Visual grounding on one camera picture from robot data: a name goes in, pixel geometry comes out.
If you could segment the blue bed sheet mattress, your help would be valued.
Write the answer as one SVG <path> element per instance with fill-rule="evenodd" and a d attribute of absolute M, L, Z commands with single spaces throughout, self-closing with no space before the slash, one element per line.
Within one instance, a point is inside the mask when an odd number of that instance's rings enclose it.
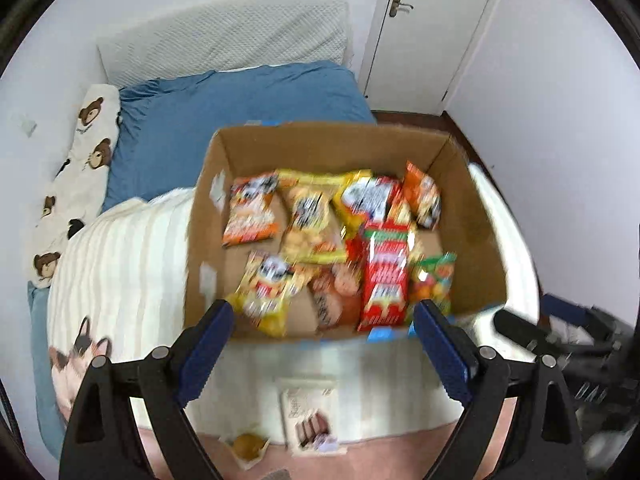
<path fill-rule="evenodd" d="M 330 61 L 211 70 L 117 89 L 119 136 L 100 213 L 130 198 L 152 200 L 193 186 L 209 140 L 221 128 L 374 121 L 352 72 Z M 48 296 L 49 287 L 28 281 L 38 427 L 47 450 L 58 457 L 65 422 L 54 392 L 61 375 L 51 370 L 48 356 Z"/>

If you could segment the red snack packet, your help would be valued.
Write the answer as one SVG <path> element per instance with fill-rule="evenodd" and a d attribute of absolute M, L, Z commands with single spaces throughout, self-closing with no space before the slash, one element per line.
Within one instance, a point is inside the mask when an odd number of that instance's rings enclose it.
<path fill-rule="evenodd" d="M 405 324 L 409 245 L 405 226 L 367 226 L 362 233 L 362 304 L 358 332 Z"/>

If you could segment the grey padded headboard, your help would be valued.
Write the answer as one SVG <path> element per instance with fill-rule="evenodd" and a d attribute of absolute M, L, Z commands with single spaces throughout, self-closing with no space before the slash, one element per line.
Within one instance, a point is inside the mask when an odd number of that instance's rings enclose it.
<path fill-rule="evenodd" d="M 214 0 L 98 40 L 118 88 L 216 70 L 331 61 L 352 42 L 347 0 Z"/>

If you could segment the yellow biscuit snack bag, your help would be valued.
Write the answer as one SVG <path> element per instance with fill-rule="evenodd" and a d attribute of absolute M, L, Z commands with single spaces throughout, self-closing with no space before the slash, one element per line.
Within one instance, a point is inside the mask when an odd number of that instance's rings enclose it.
<path fill-rule="evenodd" d="M 344 263 L 347 248 L 332 198 L 347 174 L 306 174 L 279 169 L 277 175 L 278 190 L 290 215 L 281 238 L 281 257 L 292 263 Z"/>

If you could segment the bear print white pillow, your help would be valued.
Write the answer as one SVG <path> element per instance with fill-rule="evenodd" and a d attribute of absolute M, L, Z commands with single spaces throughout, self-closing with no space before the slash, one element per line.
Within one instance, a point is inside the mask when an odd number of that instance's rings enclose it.
<path fill-rule="evenodd" d="M 119 136 L 119 91 L 94 84 L 78 110 L 73 142 L 44 193 L 27 251 L 28 280 L 47 288 L 68 241 L 99 215 Z"/>

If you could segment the yellow panda snack bag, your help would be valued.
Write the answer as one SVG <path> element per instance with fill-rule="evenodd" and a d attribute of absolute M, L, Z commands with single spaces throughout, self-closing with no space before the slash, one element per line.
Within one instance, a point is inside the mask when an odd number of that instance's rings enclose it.
<path fill-rule="evenodd" d="M 247 258 L 238 287 L 226 297 L 236 314 L 242 314 L 260 332 L 283 338 L 288 329 L 291 300 L 316 275 L 316 268 L 289 263 L 278 255 L 253 250 Z"/>

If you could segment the brown snack packet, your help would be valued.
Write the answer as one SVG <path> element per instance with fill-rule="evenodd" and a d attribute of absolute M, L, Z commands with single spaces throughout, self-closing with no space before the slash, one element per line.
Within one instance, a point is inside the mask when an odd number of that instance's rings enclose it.
<path fill-rule="evenodd" d="M 309 282 L 319 330 L 354 328 L 361 308 L 361 271 L 354 262 L 319 266 Z"/>

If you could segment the white chocolate stick packet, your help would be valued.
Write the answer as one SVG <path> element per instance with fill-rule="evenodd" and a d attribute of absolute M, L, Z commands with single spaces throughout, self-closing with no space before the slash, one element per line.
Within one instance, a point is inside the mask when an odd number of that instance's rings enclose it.
<path fill-rule="evenodd" d="M 293 456 L 347 453 L 337 432 L 337 383 L 327 377 L 278 380 L 285 445 Z"/>

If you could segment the orange panda snack bag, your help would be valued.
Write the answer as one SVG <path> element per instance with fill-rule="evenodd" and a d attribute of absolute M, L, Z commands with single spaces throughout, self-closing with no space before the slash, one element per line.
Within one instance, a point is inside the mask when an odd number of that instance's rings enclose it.
<path fill-rule="evenodd" d="M 435 181 L 412 162 L 407 162 L 402 192 L 416 223 L 430 231 L 436 229 L 442 201 Z"/>
<path fill-rule="evenodd" d="M 222 234 L 224 246 L 261 242 L 277 235 L 278 224 L 271 201 L 278 182 L 275 172 L 233 181 L 229 219 Z"/>

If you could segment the white room door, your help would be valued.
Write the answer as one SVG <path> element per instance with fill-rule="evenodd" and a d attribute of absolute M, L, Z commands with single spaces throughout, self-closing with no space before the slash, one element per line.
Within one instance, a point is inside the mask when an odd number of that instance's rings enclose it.
<path fill-rule="evenodd" d="M 437 114 L 492 0 L 378 0 L 358 84 L 372 110 Z"/>

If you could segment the green candy bag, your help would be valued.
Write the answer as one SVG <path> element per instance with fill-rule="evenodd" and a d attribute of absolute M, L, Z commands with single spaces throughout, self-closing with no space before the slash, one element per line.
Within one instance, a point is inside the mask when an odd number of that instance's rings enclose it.
<path fill-rule="evenodd" d="M 409 307 L 432 300 L 443 315 L 450 315 L 450 289 L 454 280 L 457 255 L 453 252 L 413 263 L 409 280 Z"/>

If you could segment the clear packet with brown egg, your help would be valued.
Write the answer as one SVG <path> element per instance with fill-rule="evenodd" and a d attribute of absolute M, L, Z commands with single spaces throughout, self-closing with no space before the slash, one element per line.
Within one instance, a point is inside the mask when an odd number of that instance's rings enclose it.
<path fill-rule="evenodd" d="M 255 431 L 245 431 L 233 438 L 221 438 L 220 442 L 228 448 L 235 463 L 244 471 L 259 464 L 270 445 L 269 438 Z"/>

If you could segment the yellow cheese buldak noodle pack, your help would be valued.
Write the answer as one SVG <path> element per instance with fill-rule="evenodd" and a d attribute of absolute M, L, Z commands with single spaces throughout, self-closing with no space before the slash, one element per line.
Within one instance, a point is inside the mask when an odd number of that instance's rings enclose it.
<path fill-rule="evenodd" d="M 375 177 L 370 170 L 353 172 L 332 197 L 347 238 L 366 226 L 411 226 L 411 209 L 401 182 Z"/>

